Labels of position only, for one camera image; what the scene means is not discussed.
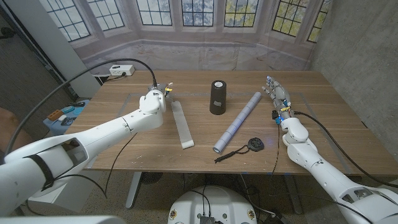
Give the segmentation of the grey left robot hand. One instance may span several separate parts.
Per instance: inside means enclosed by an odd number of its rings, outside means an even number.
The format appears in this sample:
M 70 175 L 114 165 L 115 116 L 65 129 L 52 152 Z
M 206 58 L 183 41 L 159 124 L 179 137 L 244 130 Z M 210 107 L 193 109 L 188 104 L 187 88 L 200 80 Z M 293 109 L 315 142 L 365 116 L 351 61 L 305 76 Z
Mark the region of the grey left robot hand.
M 174 99 L 172 98 L 172 94 L 171 94 L 173 84 L 174 84 L 173 82 L 170 82 L 167 84 L 158 83 L 156 87 L 151 85 L 151 86 L 148 86 L 147 89 L 148 89 L 148 91 L 159 90 L 164 94 L 166 101 L 173 102 Z

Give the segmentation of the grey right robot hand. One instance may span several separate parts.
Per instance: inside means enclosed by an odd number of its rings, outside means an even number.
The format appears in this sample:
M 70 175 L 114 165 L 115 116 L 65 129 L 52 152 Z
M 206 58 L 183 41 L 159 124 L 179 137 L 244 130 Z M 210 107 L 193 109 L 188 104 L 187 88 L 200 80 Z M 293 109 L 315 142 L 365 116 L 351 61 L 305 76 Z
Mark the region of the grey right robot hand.
M 277 80 L 267 76 L 266 86 L 263 86 L 262 90 L 273 100 L 274 107 L 282 119 L 294 116 L 289 92 Z

